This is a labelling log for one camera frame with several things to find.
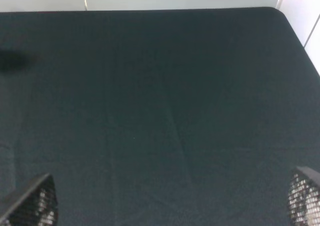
black mesh object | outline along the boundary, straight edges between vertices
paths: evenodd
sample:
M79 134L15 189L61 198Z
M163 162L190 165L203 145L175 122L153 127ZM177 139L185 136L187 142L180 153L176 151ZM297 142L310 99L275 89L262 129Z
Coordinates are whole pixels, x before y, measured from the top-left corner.
M50 174L31 179L0 202L0 226L57 225L58 203Z
M292 225L320 225L320 173L297 167L290 183L288 209Z

dark fabric surface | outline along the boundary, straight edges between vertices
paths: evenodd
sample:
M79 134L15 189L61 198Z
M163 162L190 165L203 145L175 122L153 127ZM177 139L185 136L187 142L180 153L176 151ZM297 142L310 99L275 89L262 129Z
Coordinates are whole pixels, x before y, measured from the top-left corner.
M320 170L275 9L0 14L0 49L32 58L0 68L0 195L51 172L61 226L287 225L291 170Z

table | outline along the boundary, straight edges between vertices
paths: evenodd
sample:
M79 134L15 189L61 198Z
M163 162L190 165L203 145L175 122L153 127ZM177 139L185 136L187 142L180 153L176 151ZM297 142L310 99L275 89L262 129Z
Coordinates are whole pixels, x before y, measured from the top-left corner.
M0 195L52 173L59 225L287 225L291 170L320 170L275 9L2 13L0 50Z

dark green tablecloth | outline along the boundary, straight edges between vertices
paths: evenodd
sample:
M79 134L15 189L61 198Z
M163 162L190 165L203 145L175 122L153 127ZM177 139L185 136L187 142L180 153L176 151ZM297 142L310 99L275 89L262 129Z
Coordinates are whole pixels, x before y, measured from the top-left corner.
M0 50L29 58L0 72L0 195L51 172L60 226L283 226L291 169L320 170L275 9L4 13Z

